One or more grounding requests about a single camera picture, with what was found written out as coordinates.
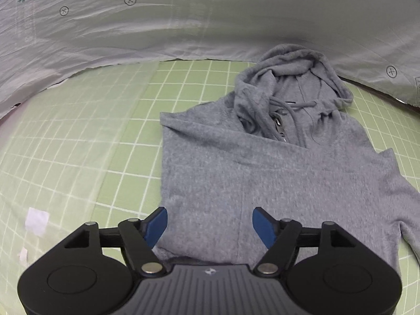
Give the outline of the large white tape piece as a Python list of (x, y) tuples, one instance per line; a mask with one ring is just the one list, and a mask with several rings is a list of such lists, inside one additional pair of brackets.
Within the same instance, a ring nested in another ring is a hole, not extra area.
[(25, 229), (38, 237), (43, 237), (48, 225), (50, 214), (30, 207), (26, 215)]

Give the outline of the grey zip hoodie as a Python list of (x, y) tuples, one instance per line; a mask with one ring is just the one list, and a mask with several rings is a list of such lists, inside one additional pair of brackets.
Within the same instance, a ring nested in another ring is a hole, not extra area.
[(256, 207), (306, 227), (334, 221), (392, 267), (402, 240), (419, 252), (419, 192), (345, 113), (352, 100), (324, 55), (280, 45), (226, 96), (162, 114), (169, 222), (157, 256), (255, 265)]

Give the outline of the grey carrot print sheet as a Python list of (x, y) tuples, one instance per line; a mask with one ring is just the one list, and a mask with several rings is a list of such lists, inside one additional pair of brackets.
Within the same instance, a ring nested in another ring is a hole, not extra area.
[(251, 62), (280, 43), (419, 105), (419, 0), (1, 0), (1, 114), (87, 68)]

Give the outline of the small white tape piece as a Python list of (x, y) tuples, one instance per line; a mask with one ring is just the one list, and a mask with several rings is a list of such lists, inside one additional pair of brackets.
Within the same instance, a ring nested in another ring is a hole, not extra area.
[(21, 251), (19, 253), (19, 262), (23, 266), (26, 266), (28, 264), (28, 251), (26, 248), (21, 248)]

